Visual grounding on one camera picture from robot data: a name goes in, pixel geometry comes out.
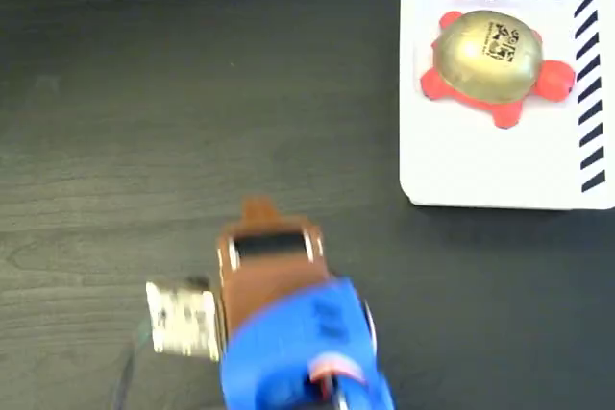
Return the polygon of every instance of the white tray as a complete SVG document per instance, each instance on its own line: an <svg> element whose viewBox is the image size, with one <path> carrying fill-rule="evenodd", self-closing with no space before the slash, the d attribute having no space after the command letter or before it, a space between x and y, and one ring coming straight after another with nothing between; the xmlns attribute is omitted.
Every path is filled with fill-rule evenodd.
<svg viewBox="0 0 615 410"><path fill-rule="evenodd" d="M444 12L513 14L540 33L547 60L572 65L564 103L529 97L520 123L432 101L419 79ZM402 0L400 183L416 205L606 209L615 206L615 0Z"/></svg>

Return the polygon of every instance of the table surface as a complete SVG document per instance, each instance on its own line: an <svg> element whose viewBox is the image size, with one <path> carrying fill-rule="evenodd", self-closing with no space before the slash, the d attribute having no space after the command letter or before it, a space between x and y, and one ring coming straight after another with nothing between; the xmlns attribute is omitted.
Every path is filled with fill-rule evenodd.
<svg viewBox="0 0 615 410"><path fill-rule="evenodd" d="M615 400L615 214L413 207L399 0L0 0L0 401L107 408L148 277L216 274L241 198L324 229L400 409ZM129 410L219 405L144 351Z"/></svg>

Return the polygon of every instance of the gold turtle shell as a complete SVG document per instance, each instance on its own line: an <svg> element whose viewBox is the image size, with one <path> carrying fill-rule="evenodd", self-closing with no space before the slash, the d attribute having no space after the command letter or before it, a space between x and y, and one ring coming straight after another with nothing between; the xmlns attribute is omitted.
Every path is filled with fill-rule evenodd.
<svg viewBox="0 0 615 410"><path fill-rule="evenodd" d="M433 65L456 91L483 102L523 99L542 65L542 43L527 24L499 12L468 12L442 31Z"/></svg>

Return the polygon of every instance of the cable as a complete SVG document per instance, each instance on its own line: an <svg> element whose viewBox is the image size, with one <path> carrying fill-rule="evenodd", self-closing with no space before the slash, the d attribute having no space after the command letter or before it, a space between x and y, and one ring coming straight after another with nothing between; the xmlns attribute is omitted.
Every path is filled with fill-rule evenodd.
<svg viewBox="0 0 615 410"><path fill-rule="evenodd" d="M122 357L124 366L113 388L110 410L125 410L128 391L135 374L135 360L137 353L147 344L152 335L149 319L139 325L133 341L125 348Z"/></svg>

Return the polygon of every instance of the turtle toy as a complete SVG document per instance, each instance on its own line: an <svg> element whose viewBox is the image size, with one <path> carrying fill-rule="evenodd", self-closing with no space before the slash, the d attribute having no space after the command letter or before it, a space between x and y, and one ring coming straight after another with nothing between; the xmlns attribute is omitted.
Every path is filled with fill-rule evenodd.
<svg viewBox="0 0 615 410"><path fill-rule="evenodd" d="M508 129L519 123L527 96L562 102L573 89L574 69L543 60L541 36L515 17L486 10L447 12L440 28L431 45L432 68L421 77L432 100L454 98L487 110L496 127Z"/></svg>

